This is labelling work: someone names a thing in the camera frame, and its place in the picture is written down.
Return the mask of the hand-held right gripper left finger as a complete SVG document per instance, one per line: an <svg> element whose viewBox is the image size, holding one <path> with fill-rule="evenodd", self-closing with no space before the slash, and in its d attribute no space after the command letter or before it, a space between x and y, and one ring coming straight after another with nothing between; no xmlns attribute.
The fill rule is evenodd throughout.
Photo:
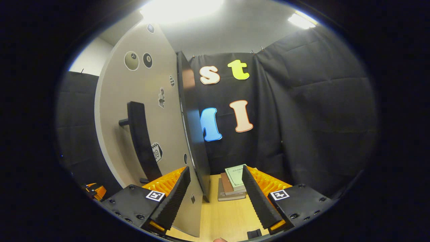
<svg viewBox="0 0 430 242"><path fill-rule="evenodd" d="M143 230L170 230L191 182L189 167L176 169L144 186L128 185L102 202L104 208Z"/></svg>

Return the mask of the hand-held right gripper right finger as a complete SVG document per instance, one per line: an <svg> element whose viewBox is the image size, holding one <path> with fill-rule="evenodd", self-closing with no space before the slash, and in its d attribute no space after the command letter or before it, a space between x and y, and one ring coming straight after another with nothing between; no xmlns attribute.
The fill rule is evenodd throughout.
<svg viewBox="0 0 430 242"><path fill-rule="evenodd" d="M247 165L243 166L242 182L262 227L270 235L301 227L335 204L307 184L292 186Z"/></svg>

